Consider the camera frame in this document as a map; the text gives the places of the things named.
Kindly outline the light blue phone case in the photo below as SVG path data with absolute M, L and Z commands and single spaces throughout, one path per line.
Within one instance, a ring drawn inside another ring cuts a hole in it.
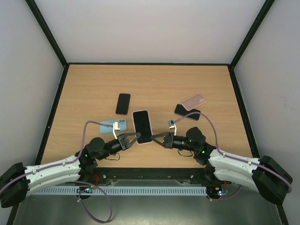
M 116 132 L 123 132 L 123 131 L 127 130 L 127 120 L 125 118 L 115 119 L 115 120 L 103 120 L 100 122 L 101 125 L 99 126 L 100 133 L 102 133 L 102 134 L 112 133 L 113 132 L 112 125 L 115 122 L 118 122 L 118 125 L 120 128 L 119 130 L 116 130 Z

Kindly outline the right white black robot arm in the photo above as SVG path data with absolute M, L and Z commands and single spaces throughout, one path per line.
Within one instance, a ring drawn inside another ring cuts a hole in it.
M 194 159 L 210 169 L 204 172 L 208 183 L 229 181 L 257 191 L 265 200 L 281 205 L 291 190 L 292 177 L 273 158 L 249 158 L 234 155 L 206 142 L 199 128 L 193 127 L 186 136 L 174 132 L 152 135 L 151 140 L 166 149 L 188 150 Z

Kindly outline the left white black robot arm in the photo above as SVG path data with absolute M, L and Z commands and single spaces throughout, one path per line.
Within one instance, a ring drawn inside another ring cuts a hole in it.
M 0 177 L 1 207 L 12 207 L 44 188 L 82 179 L 98 165 L 97 161 L 129 149 L 140 136 L 140 133 L 126 133 L 109 142 L 95 137 L 82 151 L 63 160 L 34 166 L 13 164 Z

